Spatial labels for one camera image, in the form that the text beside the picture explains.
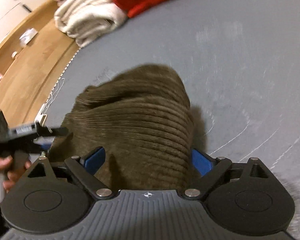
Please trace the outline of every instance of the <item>hand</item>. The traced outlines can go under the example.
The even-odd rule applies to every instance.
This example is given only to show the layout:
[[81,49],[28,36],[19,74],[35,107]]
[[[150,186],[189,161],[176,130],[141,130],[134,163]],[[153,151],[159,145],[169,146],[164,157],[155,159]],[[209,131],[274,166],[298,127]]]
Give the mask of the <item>hand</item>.
[[[12,157],[9,156],[5,159],[0,158],[0,171],[8,169],[12,164]],[[25,166],[19,170],[8,171],[8,179],[3,182],[4,189],[8,192],[18,181],[18,179],[25,173],[25,171],[31,166],[30,161],[26,161]]]

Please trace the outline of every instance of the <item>crosshair logo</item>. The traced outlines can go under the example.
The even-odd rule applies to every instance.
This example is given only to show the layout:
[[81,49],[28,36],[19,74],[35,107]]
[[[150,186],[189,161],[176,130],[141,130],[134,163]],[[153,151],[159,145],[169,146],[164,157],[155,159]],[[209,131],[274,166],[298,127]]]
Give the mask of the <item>crosshair logo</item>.
[[153,196],[153,194],[150,193],[150,192],[147,192],[147,193],[144,193],[143,196],[145,196],[145,197],[147,197],[147,198],[150,198],[150,197]]

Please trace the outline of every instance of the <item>white wire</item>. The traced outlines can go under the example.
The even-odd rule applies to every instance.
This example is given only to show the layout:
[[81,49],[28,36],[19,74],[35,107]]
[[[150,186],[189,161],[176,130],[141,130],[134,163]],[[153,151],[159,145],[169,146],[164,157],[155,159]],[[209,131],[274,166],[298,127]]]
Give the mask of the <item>white wire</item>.
[[[57,85],[58,85],[57,90],[56,90],[54,93],[52,93],[52,92],[55,90],[54,88],[55,88]],[[46,107],[47,107],[48,104],[51,103],[51,102],[49,102],[50,99],[53,100],[54,94],[58,91],[58,89],[59,89],[59,81],[56,82],[54,88],[53,88],[53,90],[52,90],[52,91],[50,92],[50,94],[49,94],[49,98],[48,98],[48,100],[47,100],[47,102],[46,102]]]
[[61,80],[63,80],[62,85],[61,85],[60,88],[59,88],[59,82],[58,82],[58,88],[57,88],[57,90],[56,90],[56,92],[55,92],[55,93],[57,93],[57,94],[56,94],[55,98],[53,98],[52,101],[49,103],[49,105],[47,106],[47,108],[46,108],[46,110],[44,111],[43,114],[45,114],[45,113],[47,112],[47,110],[49,109],[49,107],[51,106],[51,104],[53,103],[53,101],[57,98],[57,96],[58,96],[58,94],[59,94],[59,92],[60,92],[60,90],[61,90],[63,84],[65,83],[65,79],[64,79],[64,78],[61,78]]

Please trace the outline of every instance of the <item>scratch marks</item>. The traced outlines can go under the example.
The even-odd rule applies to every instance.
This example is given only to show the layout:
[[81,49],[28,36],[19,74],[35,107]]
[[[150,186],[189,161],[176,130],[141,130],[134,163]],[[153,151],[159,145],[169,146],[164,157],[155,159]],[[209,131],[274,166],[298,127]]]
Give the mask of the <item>scratch marks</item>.
[[288,152],[290,151],[290,149],[295,146],[298,142],[300,141],[300,135],[298,136],[298,138],[294,141],[294,143],[292,145],[290,145],[290,147],[284,152],[282,153],[278,159],[275,160],[275,162],[272,164],[271,166],[271,170],[275,167],[275,165],[278,163],[278,161]]
[[238,138],[240,135],[242,135],[242,133],[248,128],[249,123],[250,123],[250,120],[248,121],[246,127],[236,137],[233,137],[230,141],[228,141],[227,143],[225,143],[224,145],[222,145],[221,147],[219,147],[218,149],[216,149],[215,151],[213,151],[212,153],[210,153],[209,156],[211,156],[213,153],[217,152],[218,150],[220,150],[221,148],[223,148],[224,146],[226,146],[227,144],[231,143],[233,140],[235,140],[236,138]]
[[206,25],[203,27],[202,31],[198,31],[195,34],[195,39],[198,46],[202,46],[205,43],[214,41],[219,36],[226,36],[228,39],[236,40],[239,36],[243,34],[243,26],[239,21],[234,22],[224,22],[220,25],[215,22],[211,25]]
[[230,141],[228,141],[227,143],[225,143],[224,145],[222,145],[221,147],[219,147],[218,149],[216,149],[215,151],[213,151],[212,153],[210,153],[209,156],[211,156],[212,154],[214,154],[215,152],[217,152],[218,150],[220,150],[224,146],[228,145],[229,143],[231,143],[232,141],[234,141],[235,139],[237,139],[248,128],[249,123],[250,123],[250,116],[249,116],[248,112],[245,109],[242,110],[242,114],[245,116],[245,118],[247,120],[246,127],[238,135],[236,135],[235,137],[233,137]]
[[243,34],[243,27],[242,23],[235,21],[235,22],[225,22],[223,24],[224,32],[227,38],[229,39],[236,39],[239,35]]
[[286,85],[285,87],[287,88],[288,80],[290,78],[291,70],[294,68],[294,63],[291,64],[291,67],[289,69],[288,75],[287,75],[287,80],[286,80]]
[[114,72],[110,69],[105,69],[100,75],[96,76],[96,78],[92,81],[92,85],[98,86],[102,83],[110,81],[117,72]]
[[195,34],[195,39],[198,45],[213,41],[217,37],[217,30],[214,27],[205,26],[203,31],[199,31]]
[[252,98],[257,99],[257,100],[261,100],[261,99],[262,99],[262,95],[260,95],[258,91],[252,91],[252,92],[250,93],[250,96],[251,96]]
[[203,72],[203,70],[205,70],[204,66],[201,66],[199,69],[191,72],[190,75],[188,75],[186,78],[184,78],[182,80],[183,83],[187,82],[188,80],[191,80],[193,77],[197,76],[198,74],[200,74],[201,72]]
[[207,131],[204,135],[207,135],[208,133],[211,132],[212,128],[214,127],[214,121],[215,121],[215,118],[214,118],[214,115],[211,113],[211,112],[208,112],[209,116],[211,117],[211,120],[212,120],[212,126],[210,128],[209,131]]
[[265,71],[264,71],[264,73],[263,73],[263,76],[262,76],[262,79],[264,79],[264,78],[265,78],[266,71],[267,71],[267,69],[265,69]]
[[279,128],[280,128],[280,126],[277,128],[277,130],[274,131],[274,133],[267,140],[265,140],[263,143],[261,143],[257,148],[255,148],[253,151],[251,151],[248,155],[243,157],[239,162],[243,161],[245,158],[250,156],[254,151],[258,150],[262,145],[264,145],[268,140],[270,140],[272,138],[272,136],[274,136],[275,133],[279,130]]

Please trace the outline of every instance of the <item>gray carpet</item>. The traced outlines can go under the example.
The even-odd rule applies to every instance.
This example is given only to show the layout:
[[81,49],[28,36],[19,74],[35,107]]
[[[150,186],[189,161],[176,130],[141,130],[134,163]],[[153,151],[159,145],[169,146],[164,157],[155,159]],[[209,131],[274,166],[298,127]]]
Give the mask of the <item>gray carpet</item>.
[[289,232],[300,239],[300,0],[157,6],[76,55],[47,124],[61,124],[87,85],[143,63],[171,65],[183,79],[197,148],[271,168],[295,199]]

